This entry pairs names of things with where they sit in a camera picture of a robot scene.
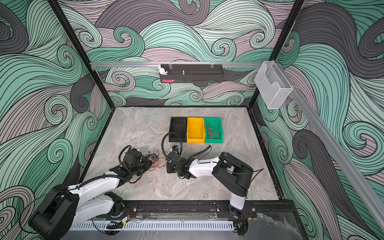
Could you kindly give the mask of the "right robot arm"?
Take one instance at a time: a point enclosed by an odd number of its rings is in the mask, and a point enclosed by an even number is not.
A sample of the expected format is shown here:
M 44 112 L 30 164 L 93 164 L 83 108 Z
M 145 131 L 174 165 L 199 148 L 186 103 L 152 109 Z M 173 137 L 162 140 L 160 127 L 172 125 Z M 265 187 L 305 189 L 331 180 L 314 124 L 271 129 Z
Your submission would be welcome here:
M 174 145 L 169 153 L 165 151 L 165 140 L 170 135 L 176 135 L 179 145 Z M 185 159 L 182 156 L 183 142 L 176 132 L 168 132 L 164 135 L 161 142 L 161 150 L 167 161 L 167 173 L 176 173 L 180 179 L 197 179 L 200 177 L 214 177 L 227 190 L 230 191 L 230 205 L 232 209 L 241 211 L 244 209 L 248 191 L 255 177 L 263 169 L 254 170 L 251 166 L 228 152 L 222 152 L 218 157 L 208 160 L 198 159 L 212 146 L 191 155 Z

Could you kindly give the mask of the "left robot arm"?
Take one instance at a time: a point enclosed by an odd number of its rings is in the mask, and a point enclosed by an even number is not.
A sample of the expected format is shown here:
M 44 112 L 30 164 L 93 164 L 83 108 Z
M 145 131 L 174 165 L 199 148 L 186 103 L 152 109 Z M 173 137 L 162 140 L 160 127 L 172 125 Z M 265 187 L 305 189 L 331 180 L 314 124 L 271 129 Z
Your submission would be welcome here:
M 123 199 L 113 190 L 134 184 L 153 162 L 128 145 L 120 152 L 119 165 L 106 173 L 72 186 L 53 187 L 28 220 L 28 225 L 45 240 L 58 240 L 70 228 L 98 216 L 126 219 Z

